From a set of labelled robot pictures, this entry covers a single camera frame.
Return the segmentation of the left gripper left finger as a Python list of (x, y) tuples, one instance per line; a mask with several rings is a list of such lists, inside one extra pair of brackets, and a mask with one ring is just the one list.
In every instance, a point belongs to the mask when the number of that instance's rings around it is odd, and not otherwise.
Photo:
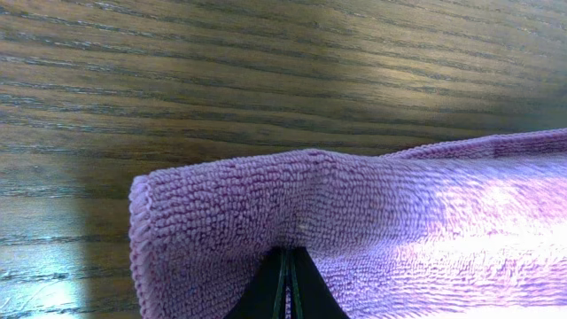
[(263, 259), (237, 304), (225, 319), (284, 319), (287, 251), (277, 247)]

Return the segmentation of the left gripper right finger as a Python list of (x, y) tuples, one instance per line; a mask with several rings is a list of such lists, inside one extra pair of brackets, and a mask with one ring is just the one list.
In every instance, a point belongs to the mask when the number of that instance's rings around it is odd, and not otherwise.
[(287, 269), (291, 319), (348, 319), (305, 247), (290, 251)]

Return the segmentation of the purple microfiber cloth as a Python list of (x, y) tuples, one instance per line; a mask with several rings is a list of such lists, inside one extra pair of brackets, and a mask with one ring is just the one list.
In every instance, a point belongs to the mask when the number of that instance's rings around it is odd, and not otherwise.
[(224, 317), (276, 246), (305, 247), (352, 318), (566, 315), (562, 129), (161, 169), (129, 200), (145, 318)]

